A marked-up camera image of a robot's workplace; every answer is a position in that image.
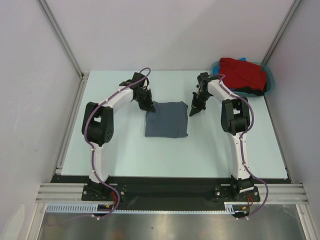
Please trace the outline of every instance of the white cable organizer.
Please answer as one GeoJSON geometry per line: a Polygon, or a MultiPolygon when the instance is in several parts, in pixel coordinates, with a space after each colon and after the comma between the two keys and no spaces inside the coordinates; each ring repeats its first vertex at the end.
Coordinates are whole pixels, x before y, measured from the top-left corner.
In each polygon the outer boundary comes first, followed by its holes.
{"type": "MultiPolygon", "coordinates": [[[[65,214],[107,214],[109,210],[98,210],[106,203],[49,203],[46,213],[65,214]]],[[[231,204],[224,204],[225,210],[213,211],[155,211],[155,210],[115,210],[116,214],[235,214],[231,204]]]]}
{"type": "Polygon", "coordinates": [[[46,208],[47,213],[65,214],[107,214],[109,210],[98,210],[99,205],[94,203],[50,203],[46,208]]]}

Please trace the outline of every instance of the black strip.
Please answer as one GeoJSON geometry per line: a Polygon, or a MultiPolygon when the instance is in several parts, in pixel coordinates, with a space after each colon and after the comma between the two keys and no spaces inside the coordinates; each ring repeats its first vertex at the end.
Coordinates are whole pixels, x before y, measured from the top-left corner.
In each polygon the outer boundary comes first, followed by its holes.
{"type": "MultiPolygon", "coordinates": [[[[88,176],[53,175],[51,183],[60,184],[85,184],[88,176]]],[[[263,178],[267,184],[290,184],[287,179],[263,178]]],[[[108,182],[112,184],[192,184],[192,185],[220,185],[230,184],[231,178],[202,178],[202,177],[136,177],[136,176],[110,176],[108,182]]]]}
{"type": "Polygon", "coordinates": [[[50,183],[52,184],[86,184],[89,176],[68,176],[68,175],[53,175],[50,183]]]}
{"type": "MultiPolygon", "coordinates": [[[[280,146],[280,144],[279,144],[279,142],[278,142],[278,137],[277,137],[276,129],[274,128],[274,124],[273,124],[273,123],[272,123],[272,127],[273,127],[273,131],[274,131],[274,134],[275,134],[275,137],[276,137],[276,141],[277,141],[278,145],[280,146]]],[[[280,147],[279,149],[280,149],[280,152],[281,152],[281,157],[282,157],[283,163],[285,164],[286,161],[285,161],[285,159],[283,158],[283,153],[282,153],[281,147],[280,147]]],[[[285,171],[286,171],[287,179],[290,180],[290,183],[292,183],[293,181],[292,181],[292,179],[291,179],[291,177],[290,177],[290,175],[289,175],[289,170],[288,170],[287,166],[284,165],[284,168],[285,168],[285,171]]]]}
{"type": "Polygon", "coordinates": [[[133,211],[223,211],[223,202],[213,202],[202,197],[144,197],[120,202],[118,210],[133,211]]]}

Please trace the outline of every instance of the metal rail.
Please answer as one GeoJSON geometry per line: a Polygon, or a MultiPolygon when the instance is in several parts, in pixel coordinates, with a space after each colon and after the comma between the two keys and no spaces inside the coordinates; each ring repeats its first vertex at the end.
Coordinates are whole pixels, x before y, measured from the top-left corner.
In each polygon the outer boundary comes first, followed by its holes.
{"type": "MultiPolygon", "coordinates": [[[[84,183],[43,183],[36,197],[36,203],[102,203],[97,201],[82,201],[84,183]]],[[[261,202],[266,196],[263,184],[256,184],[261,202]]],[[[308,199],[302,184],[268,184],[269,196],[266,204],[308,204],[308,199]]]]}
{"type": "Polygon", "coordinates": [[[263,65],[268,64],[272,54],[274,53],[276,47],[278,46],[281,38],[285,34],[289,24],[291,23],[292,18],[294,17],[295,13],[299,9],[302,2],[303,2],[303,0],[294,0],[293,1],[289,11],[287,12],[286,16],[284,17],[284,20],[283,20],[278,32],[276,33],[268,51],[266,52],[266,54],[263,58],[263,61],[262,61],[263,65]]]}
{"type": "Polygon", "coordinates": [[[70,60],[74,70],[78,74],[79,78],[82,78],[83,73],[80,69],[80,66],[79,66],[64,34],[62,33],[62,31],[58,25],[58,22],[55,19],[55,16],[53,15],[52,11],[50,10],[48,3],[46,2],[46,0],[36,0],[36,1],[38,2],[45,18],[47,19],[48,23],[50,24],[53,33],[55,34],[56,38],[58,39],[59,43],[61,44],[61,47],[62,47],[63,51],[65,52],[67,58],[70,60]]]}

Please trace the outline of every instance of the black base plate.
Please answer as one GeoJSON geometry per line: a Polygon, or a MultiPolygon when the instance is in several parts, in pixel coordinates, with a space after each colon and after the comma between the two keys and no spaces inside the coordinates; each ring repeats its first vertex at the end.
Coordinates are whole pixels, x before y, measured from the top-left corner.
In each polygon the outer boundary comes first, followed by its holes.
{"type": "MultiPolygon", "coordinates": [[[[117,183],[112,187],[120,194],[119,210],[132,211],[223,211],[224,202],[243,202],[247,204],[247,195],[254,202],[260,201],[258,188],[247,194],[232,197],[230,186],[183,182],[144,182],[117,183]]],[[[83,201],[113,201],[109,192],[99,193],[87,185],[82,192],[83,201]]]]}
{"type": "Polygon", "coordinates": [[[260,195],[258,187],[254,186],[253,190],[238,193],[233,195],[231,193],[230,186],[215,186],[214,187],[215,201],[217,202],[248,202],[248,195],[253,199],[254,202],[260,202],[260,195]]]}

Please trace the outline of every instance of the wire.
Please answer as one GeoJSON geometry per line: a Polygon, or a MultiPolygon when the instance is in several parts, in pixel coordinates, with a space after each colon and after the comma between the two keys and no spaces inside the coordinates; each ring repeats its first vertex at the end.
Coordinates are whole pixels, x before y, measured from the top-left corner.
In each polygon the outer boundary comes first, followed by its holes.
{"type": "Polygon", "coordinates": [[[254,200],[250,195],[247,195],[246,197],[248,198],[248,203],[251,201],[251,204],[249,205],[249,207],[251,207],[254,204],[254,200]]]}
{"type": "Polygon", "coordinates": [[[253,175],[253,173],[248,169],[247,163],[246,163],[246,159],[245,159],[243,136],[244,136],[244,134],[246,134],[247,132],[249,132],[249,131],[252,129],[253,125],[254,125],[254,122],[255,122],[254,110],[252,109],[251,105],[248,103],[247,100],[245,100],[243,97],[240,97],[240,96],[238,96],[238,95],[234,95],[232,92],[230,92],[228,89],[226,89],[223,85],[221,85],[221,82],[222,82],[222,80],[226,77],[226,75],[221,74],[221,73],[218,73],[217,75],[218,75],[218,76],[222,76],[222,77],[220,78],[220,80],[219,80],[219,86],[220,86],[229,96],[231,96],[231,97],[233,97],[233,98],[236,98],[236,99],[240,99],[242,102],[244,102],[244,103],[248,106],[248,108],[249,108],[249,110],[250,110],[250,113],[251,113],[251,118],[252,118],[251,124],[250,124],[250,126],[247,128],[247,130],[245,130],[244,132],[241,133],[240,138],[239,138],[239,139],[240,139],[240,150],[241,150],[242,165],[244,166],[245,170],[246,170],[254,179],[257,179],[259,182],[261,182],[261,183],[264,184],[265,190],[266,190],[265,198],[264,198],[262,204],[258,207],[257,210],[255,210],[254,212],[252,212],[252,213],[249,215],[249,216],[253,216],[253,215],[255,215],[256,213],[258,213],[258,212],[264,207],[264,205],[265,205],[266,202],[267,202],[268,196],[269,196],[269,188],[268,188],[267,183],[266,183],[265,181],[263,181],[261,178],[253,175]]]}
{"type": "Polygon", "coordinates": [[[112,191],[115,192],[116,194],[116,203],[115,203],[115,206],[113,207],[113,209],[108,212],[106,215],[102,216],[102,217],[98,217],[97,219],[105,219],[107,218],[108,216],[110,216],[111,213],[113,213],[119,203],[120,203],[120,194],[119,192],[112,186],[110,186],[109,184],[106,184],[104,181],[102,181],[102,179],[100,178],[100,176],[97,174],[97,170],[96,170],[96,167],[95,167],[95,146],[88,140],[88,126],[89,126],[89,123],[91,122],[92,118],[94,117],[94,115],[96,114],[96,112],[102,107],[102,105],[106,104],[107,102],[109,102],[111,99],[113,99],[115,96],[117,96],[119,93],[121,93],[121,91],[125,90],[125,89],[128,89],[134,85],[137,85],[139,83],[141,83],[142,81],[144,81],[149,75],[150,75],[150,72],[151,72],[151,69],[149,67],[145,67],[143,68],[139,73],[142,73],[144,70],[148,70],[148,73],[143,77],[141,78],[140,80],[134,82],[134,83],[131,83],[129,84],[128,86],[125,86],[123,87],[121,90],[118,90],[116,91],[114,94],[112,94],[110,97],[108,97],[107,100],[103,101],[102,103],[100,103],[93,111],[92,113],[90,114],[88,120],[86,121],[85,123],[85,127],[84,127],[84,140],[86,141],[87,144],[90,145],[92,151],[91,151],[91,167],[92,167],[92,170],[93,170],[93,174],[94,176],[96,177],[96,179],[101,183],[103,184],[105,187],[111,189],[112,191]]]}
{"type": "Polygon", "coordinates": [[[115,193],[114,193],[114,192],[111,192],[110,194],[113,196],[113,202],[114,202],[114,204],[116,204],[116,202],[117,202],[117,197],[116,197],[115,193]]]}

